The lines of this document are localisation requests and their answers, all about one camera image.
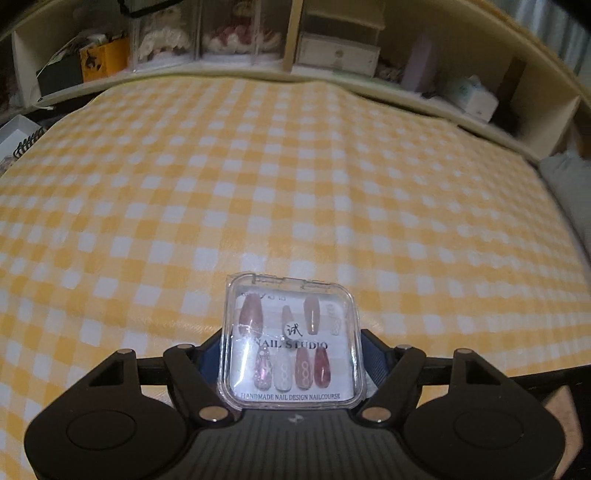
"orange box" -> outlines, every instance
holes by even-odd
[[[103,79],[127,68],[129,38],[120,38],[99,47],[80,50],[84,82]]]

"black box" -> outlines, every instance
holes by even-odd
[[[48,65],[41,73],[37,72],[37,80],[42,96],[80,85],[84,82],[80,57],[70,55]]]

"spiral notebook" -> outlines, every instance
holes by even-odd
[[[0,128],[0,176],[33,146],[42,132],[39,125],[22,115]]]

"press-on nail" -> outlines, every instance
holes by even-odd
[[[302,390],[308,390],[312,386],[314,374],[307,348],[300,347],[296,350],[295,362],[295,384]]]
[[[331,335],[338,335],[340,333],[340,318],[337,317],[335,312],[335,306],[331,303],[327,306],[327,311],[329,313],[329,323],[330,323],[330,334]]]
[[[304,316],[310,335],[316,335],[320,326],[320,302],[318,297],[310,296],[304,300]]]
[[[277,350],[273,365],[273,382],[279,392],[289,392],[293,385],[294,367],[291,363],[290,351],[283,345]]]
[[[291,312],[291,308],[289,307],[289,305],[285,305],[283,307],[283,310],[281,311],[281,331],[285,332],[285,326],[288,323],[293,323],[294,321],[294,316]]]
[[[238,331],[240,335],[252,335],[260,337],[263,329],[261,298],[257,293],[249,293],[244,299],[240,318],[238,319]]]
[[[271,388],[273,367],[271,354],[267,346],[259,347],[256,355],[254,384],[259,390],[266,391]]]
[[[330,362],[326,348],[319,346],[314,355],[314,381],[320,388],[330,384]]]

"press-on nail box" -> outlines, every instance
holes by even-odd
[[[218,390],[233,408],[351,408],[365,398],[359,317],[337,284],[233,275]]]

